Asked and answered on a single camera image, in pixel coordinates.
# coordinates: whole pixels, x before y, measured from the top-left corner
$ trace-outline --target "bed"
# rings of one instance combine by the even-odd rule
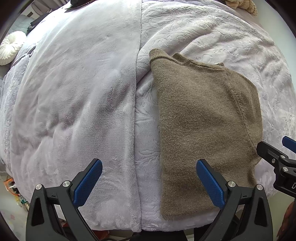
[[[92,229],[175,231],[213,221],[217,210],[172,220],[160,214],[153,48],[223,62],[247,77],[258,90],[263,140],[295,158],[281,146],[283,136],[296,134],[291,76],[247,12],[212,0],[65,5],[28,35],[2,82],[0,157],[27,200],[36,184],[60,185],[99,158],[103,174],[80,208]],[[255,177],[274,194],[273,170],[264,160]]]

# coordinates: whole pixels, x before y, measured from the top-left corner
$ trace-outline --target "cable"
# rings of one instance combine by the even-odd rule
[[[15,194],[14,192],[12,192],[12,191],[10,190],[10,188],[7,186],[7,183],[8,183],[10,180],[13,180],[13,178],[10,178],[10,179],[6,180],[6,181],[3,182],[3,183],[4,183],[4,185],[6,186],[7,190],[8,190],[12,195],[18,197],[19,195],[18,195],[18,194]]]

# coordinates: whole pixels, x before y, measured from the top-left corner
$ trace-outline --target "metal screw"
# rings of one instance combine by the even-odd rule
[[[42,188],[42,185],[41,184],[38,184],[35,188],[36,188],[36,190],[39,190],[39,189]]]
[[[230,187],[232,187],[232,188],[234,188],[235,187],[235,182],[233,182],[233,181],[229,181],[228,182],[228,186],[230,186]]]
[[[69,181],[64,181],[64,182],[63,182],[63,186],[64,186],[64,187],[68,187],[69,185],[70,185],[70,182],[69,182]]]
[[[260,185],[260,184],[258,184],[258,185],[257,185],[257,189],[258,189],[258,190],[263,190],[263,186]]]

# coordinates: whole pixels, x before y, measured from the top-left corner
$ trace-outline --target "floor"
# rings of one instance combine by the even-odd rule
[[[258,9],[257,19],[262,27],[274,39],[275,44],[286,58],[290,68],[293,85],[296,87],[296,38],[281,16],[264,0],[253,1]],[[16,204],[15,198],[5,190],[2,180],[0,182],[0,196],[1,213],[4,213],[4,218],[7,220],[19,240],[25,241],[24,233],[27,213],[23,208]],[[284,213],[293,200],[292,197],[280,192],[269,199],[273,219],[274,240],[276,240],[276,234],[281,226]],[[193,235],[188,235],[187,238],[189,241],[193,241]]]

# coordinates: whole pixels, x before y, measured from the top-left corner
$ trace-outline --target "brown sweater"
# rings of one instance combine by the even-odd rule
[[[150,52],[160,110],[161,213],[191,215],[213,208],[196,174],[205,158],[226,180],[254,186],[262,118],[256,87],[224,66]]]

